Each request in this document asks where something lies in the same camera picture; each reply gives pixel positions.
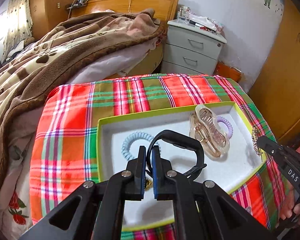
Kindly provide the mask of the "person's right hand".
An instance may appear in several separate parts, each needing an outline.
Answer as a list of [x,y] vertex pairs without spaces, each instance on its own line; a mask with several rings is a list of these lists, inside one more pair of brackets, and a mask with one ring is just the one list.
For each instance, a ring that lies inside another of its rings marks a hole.
[[293,213],[299,216],[298,224],[300,224],[300,203],[295,203],[294,188],[290,187],[282,204],[279,218],[285,220],[286,218],[290,218]]

